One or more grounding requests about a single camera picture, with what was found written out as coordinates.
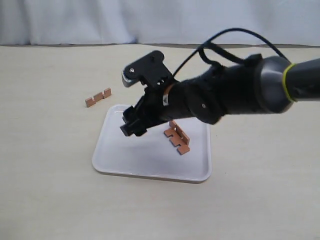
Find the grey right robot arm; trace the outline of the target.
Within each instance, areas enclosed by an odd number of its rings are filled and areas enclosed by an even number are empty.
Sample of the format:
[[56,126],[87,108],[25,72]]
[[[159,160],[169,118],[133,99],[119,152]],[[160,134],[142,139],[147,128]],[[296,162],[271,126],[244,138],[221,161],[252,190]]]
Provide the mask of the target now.
[[282,57],[252,56],[244,64],[211,66],[177,81],[162,59],[142,57],[122,73],[123,84],[142,83],[144,95],[127,108],[121,131],[137,137],[171,120],[197,118],[214,125],[226,115],[281,114],[294,102],[320,99],[320,61],[292,64]]

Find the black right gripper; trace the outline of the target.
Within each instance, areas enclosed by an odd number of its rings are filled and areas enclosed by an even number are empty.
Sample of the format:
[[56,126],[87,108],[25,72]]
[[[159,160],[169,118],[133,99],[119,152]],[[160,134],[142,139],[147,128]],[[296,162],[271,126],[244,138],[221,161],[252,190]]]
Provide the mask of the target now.
[[136,106],[122,113],[122,133],[129,137],[144,135],[149,125],[170,120],[197,118],[214,125],[225,115],[261,113],[255,92],[255,65],[211,66],[203,74],[175,81],[163,104],[163,91],[146,91]]

